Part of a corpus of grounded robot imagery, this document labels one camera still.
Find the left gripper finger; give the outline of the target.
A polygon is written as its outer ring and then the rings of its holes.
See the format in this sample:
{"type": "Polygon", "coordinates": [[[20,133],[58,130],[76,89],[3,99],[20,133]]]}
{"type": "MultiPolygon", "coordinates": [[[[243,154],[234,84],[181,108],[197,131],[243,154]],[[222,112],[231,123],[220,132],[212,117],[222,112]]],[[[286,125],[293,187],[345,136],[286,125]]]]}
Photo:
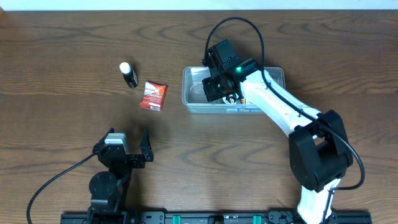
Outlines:
{"type": "Polygon", "coordinates": [[[139,148],[146,162],[152,162],[154,160],[154,153],[150,145],[149,132],[147,129],[145,129],[143,132],[139,148]]]}
{"type": "Polygon", "coordinates": [[[105,143],[105,139],[107,138],[107,136],[111,133],[114,133],[114,128],[109,128],[109,130],[107,131],[107,133],[98,141],[98,143],[100,144],[104,144],[105,143]]]}

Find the red orange sachet packet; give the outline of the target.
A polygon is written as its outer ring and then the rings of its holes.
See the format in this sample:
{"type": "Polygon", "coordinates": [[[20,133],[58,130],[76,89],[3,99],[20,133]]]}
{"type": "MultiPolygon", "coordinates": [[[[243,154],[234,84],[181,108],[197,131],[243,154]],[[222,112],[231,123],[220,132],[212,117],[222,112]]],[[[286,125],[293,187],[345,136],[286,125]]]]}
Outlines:
{"type": "Polygon", "coordinates": [[[167,85],[146,82],[143,100],[139,103],[141,109],[162,111],[167,85]]]}

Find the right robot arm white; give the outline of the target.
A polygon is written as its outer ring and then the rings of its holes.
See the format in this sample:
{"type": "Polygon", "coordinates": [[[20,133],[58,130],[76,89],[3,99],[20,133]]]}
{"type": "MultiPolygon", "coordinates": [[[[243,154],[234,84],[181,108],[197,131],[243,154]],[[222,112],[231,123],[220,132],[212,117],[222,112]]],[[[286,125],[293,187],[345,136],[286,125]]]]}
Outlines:
{"type": "Polygon", "coordinates": [[[333,194],[355,156],[341,116],[302,103],[253,59],[210,62],[206,67],[210,77],[202,83],[208,101],[237,94],[260,108],[287,135],[290,167],[302,186],[298,214],[305,223],[327,220],[333,194]]]}

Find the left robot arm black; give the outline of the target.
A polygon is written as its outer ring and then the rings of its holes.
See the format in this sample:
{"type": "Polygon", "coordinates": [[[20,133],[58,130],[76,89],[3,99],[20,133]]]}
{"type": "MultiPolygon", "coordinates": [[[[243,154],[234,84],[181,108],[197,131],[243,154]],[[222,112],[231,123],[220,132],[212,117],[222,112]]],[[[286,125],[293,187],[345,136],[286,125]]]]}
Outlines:
{"type": "Polygon", "coordinates": [[[127,190],[134,169],[145,168],[154,160],[148,130],[144,130],[139,144],[140,154],[128,154],[126,135],[111,128],[94,145],[93,154],[108,170],[95,174],[89,183],[91,206],[89,221],[127,220],[130,214],[124,208],[127,190]]]}

